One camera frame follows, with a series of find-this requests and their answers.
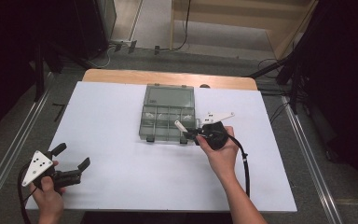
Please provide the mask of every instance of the white object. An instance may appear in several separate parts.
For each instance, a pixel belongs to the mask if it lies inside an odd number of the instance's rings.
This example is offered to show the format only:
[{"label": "white object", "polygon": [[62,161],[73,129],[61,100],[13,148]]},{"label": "white object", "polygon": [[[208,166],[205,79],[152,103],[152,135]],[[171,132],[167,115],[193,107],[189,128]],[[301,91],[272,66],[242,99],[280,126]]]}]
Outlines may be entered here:
[{"label": "white object", "polygon": [[32,157],[27,174],[25,174],[25,177],[22,181],[22,186],[27,187],[31,182],[33,182],[38,176],[43,174],[52,165],[53,162],[49,158],[47,158],[42,152],[37,150]]},{"label": "white object", "polygon": [[174,124],[179,129],[179,131],[181,131],[182,133],[187,133],[187,129],[179,120],[176,120]]},{"label": "white object", "polygon": [[[139,138],[146,85],[78,82],[50,149],[65,142],[60,169],[93,164],[63,194],[65,209],[228,211],[226,194],[195,145]],[[195,88],[196,117],[229,108],[235,137],[249,154],[251,199],[259,211],[293,212],[296,204],[259,91]],[[235,171],[245,189],[241,154]],[[37,209],[33,198],[28,209]]]},{"label": "white object", "polygon": [[234,113],[212,113],[208,112],[208,115],[201,121],[202,124],[214,124],[219,121],[222,121],[223,119],[228,119],[234,117]]}]

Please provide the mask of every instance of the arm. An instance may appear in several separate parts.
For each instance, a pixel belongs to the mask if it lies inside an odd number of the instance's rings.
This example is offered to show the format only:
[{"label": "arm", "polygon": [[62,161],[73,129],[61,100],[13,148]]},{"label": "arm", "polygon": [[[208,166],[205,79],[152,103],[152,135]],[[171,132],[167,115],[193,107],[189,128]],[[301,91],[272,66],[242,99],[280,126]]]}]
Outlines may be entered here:
[{"label": "arm", "polygon": [[[228,134],[234,136],[232,127],[226,127]],[[267,223],[257,211],[235,176],[234,166],[238,147],[228,139],[219,150],[212,150],[203,137],[197,136],[200,147],[208,157],[213,171],[222,184],[228,200],[234,223]]]},{"label": "arm", "polygon": [[[54,183],[51,177],[42,178],[42,190],[37,189],[33,196],[39,207],[39,224],[57,224],[63,213],[63,199],[59,193],[54,190]],[[36,186],[30,185],[30,191],[33,192]]]}]

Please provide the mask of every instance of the right hand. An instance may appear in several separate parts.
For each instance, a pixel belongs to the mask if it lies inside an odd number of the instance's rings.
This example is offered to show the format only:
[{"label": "right hand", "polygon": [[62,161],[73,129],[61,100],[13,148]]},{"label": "right hand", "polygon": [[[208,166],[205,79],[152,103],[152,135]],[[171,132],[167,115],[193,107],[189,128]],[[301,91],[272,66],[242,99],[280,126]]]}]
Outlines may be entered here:
[{"label": "right hand", "polygon": [[[234,136],[232,127],[226,126],[225,128],[229,135]],[[197,136],[197,140],[200,143],[200,147],[207,155],[209,163],[220,181],[231,177],[236,178],[234,167],[238,154],[238,147],[231,141],[231,139],[228,139],[226,144],[218,150],[211,149],[206,140],[201,136]]]}]

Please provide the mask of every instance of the wire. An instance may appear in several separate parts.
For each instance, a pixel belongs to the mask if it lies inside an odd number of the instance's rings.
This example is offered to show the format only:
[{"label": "wire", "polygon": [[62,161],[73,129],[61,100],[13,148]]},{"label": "wire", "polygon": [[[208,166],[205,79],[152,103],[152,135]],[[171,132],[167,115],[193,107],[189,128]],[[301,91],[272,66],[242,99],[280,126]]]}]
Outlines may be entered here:
[{"label": "wire", "polygon": [[[182,21],[182,28],[183,28],[183,32],[187,35],[187,28],[185,26],[185,21]],[[187,43],[187,49],[186,50],[189,50],[190,49],[190,44]]]},{"label": "wire", "polygon": [[24,203],[26,203],[28,201],[28,199],[34,194],[34,192],[37,190],[37,188],[34,188],[34,190],[27,196],[24,198],[24,200],[22,200]]},{"label": "wire", "polygon": [[186,26],[185,26],[185,40],[183,41],[182,45],[178,48],[175,49],[154,49],[155,51],[177,51],[179,49],[182,48],[182,46],[186,43],[187,41],[187,25],[188,25],[188,16],[190,15],[190,5],[191,5],[191,0],[188,0],[188,7],[187,7],[187,16],[186,16]]},{"label": "wire", "polygon": [[231,136],[229,134],[227,134],[227,135],[235,143],[235,145],[237,145],[237,147],[239,147],[241,150],[241,155],[242,155],[242,160],[243,160],[243,169],[245,170],[246,194],[248,195],[248,197],[250,197],[250,195],[251,195],[251,179],[249,176],[249,165],[248,165],[248,159],[247,159],[248,154],[246,154],[244,152],[241,143],[234,136]]},{"label": "wire", "polygon": [[99,65],[97,65],[97,64],[95,64],[95,63],[93,63],[93,62],[91,62],[91,61],[88,61],[88,63],[90,63],[90,64],[96,66],[97,68],[105,68],[107,65],[110,64],[109,51],[110,51],[112,48],[113,48],[113,47],[111,47],[110,49],[108,49],[108,50],[106,51],[106,56],[107,56],[107,58],[108,58],[107,64],[99,66]]},{"label": "wire", "polygon": [[264,96],[287,96],[288,93],[270,93],[270,92],[261,92]]},{"label": "wire", "polygon": [[261,65],[261,63],[266,62],[266,61],[275,61],[275,62],[277,62],[278,60],[276,60],[276,59],[265,59],[265,60],[262,60],[262,61],[261,61],[260,63],[258,63],[258,65],[257,65],[257,70],[258,70],[258,71],[260,71],[260,65]]},{"label": "wire", "polygon": [[19,172],[19,176],[17,178],[17,192],[18,192],[19,200],[20,200],[21,215],[22,215],[22,219],[24,220],[25,224],[31,224],[31,220],[30,220],[30,218],[28,218],[27,211],[25,210],[25,201],[22,198],[21,180],[22,180],[22,175],[23,175],[24,171],[26,169],[28,169],[30,164],[31,164],[31,161],[27,162],[24,166],[22,166],[22,168],[21,168],[21,170]]},{"label": "wire", "polygon": [[280,116],[280,114],[283,112],[283,110],[290,104],[289,103],[285,103],[283,105],[278,106],[278,108],[275,110],[274,114],[271,116],[271,118],[269,119],[269,123],[272,124],[274,122],[274,120]]}]

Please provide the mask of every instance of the left hand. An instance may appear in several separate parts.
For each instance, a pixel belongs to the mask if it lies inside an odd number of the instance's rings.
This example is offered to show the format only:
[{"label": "left hand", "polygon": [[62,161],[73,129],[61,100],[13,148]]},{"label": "left hand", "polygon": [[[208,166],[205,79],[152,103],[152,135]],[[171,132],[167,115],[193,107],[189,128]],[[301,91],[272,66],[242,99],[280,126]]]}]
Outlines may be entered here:
[{"label": "left hand", "polygon": [[[63,213],[63,199],[54,190],[54,183],[50,176],[45,176],[41,180],[42,189],[36,189],[33,194],[34,200],[39,207],[39,223],[59,223]],[[30,191],[33,192],[36,186],[31,183]]]}]

